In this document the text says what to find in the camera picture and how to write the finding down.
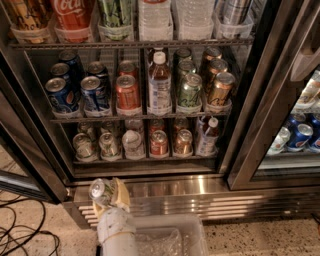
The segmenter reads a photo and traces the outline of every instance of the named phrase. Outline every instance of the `white bottle cap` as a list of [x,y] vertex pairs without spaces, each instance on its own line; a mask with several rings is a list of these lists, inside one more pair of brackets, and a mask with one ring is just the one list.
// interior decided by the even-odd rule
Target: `white bottle cap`
[[212,127],[212,128],[215,128],[218,126],[218,119],[215,118],[215,117],[211,117],[210,120],[209,120],[209,126]]
[[163,64],[166,62],[166,55],[164,52],[155,52],[153,55],[153,62],[156,64]]

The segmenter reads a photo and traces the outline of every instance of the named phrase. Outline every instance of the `floor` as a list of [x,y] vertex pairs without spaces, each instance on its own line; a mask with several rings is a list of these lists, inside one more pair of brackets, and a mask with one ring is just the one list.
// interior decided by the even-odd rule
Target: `floor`
[[[12,159],[2,148],[0,167],[6,171],[19,172],[19,167],[12,163]],[[96,255],[96,232],[89,229],[81,230],[61,205],[44,203],[43,210],[42,204],[37,201],[26,200],[23,197],[15,199],[17,195],[0,191],[0,255]],[[30,235],[33,232],[30,228],[37,229],[43,216],[45,219],[40,228],[42,233],[26,242],[23,245],[24,249],[19,248],[6,254],[16,244],[11,242],[6,247],[8,236],[5,236],[5,230],[15,226],[9,233],[15,239]],[[210,256],[320,256],[318,225],[311,216],[304,219],[205,222],[204,231]],[[60,241],[57,254],[51,254],[55,248],[55,238],[51,234]],[[17,242],[21,244],[26,239],[28,238]]]

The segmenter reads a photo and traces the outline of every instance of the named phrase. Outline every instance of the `refrigerator door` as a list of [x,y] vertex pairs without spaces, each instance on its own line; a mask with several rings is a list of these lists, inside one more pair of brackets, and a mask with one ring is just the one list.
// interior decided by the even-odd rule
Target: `refrigerator door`
[[40,149],[39,141],[32,137],[3,93],[3,90],[10,88],[10,85],[2,69],[0,69],[0,81],[0,144],[3,151],[0,190],[38,200],[63,202],[67,197],[64,184]]
[[[290,152],[290,141],[296,136],[291,128],[287,134],[291,139],[283,143],[283,151],[274,149],[279,139],[277,135],[281,127],[286,126],[290,113],[304,114],[308,118],[310,113],[319,112],[319,109],[301,109],[296,105],[320,64],[319,12],[319,1],[303,1],[272,75],[262,77],[268,79],[268,85],[228,177],[232,190],[320,184],[319,154],[306,147]],[[253,83],[258,83],[259,78],[255,79]]]

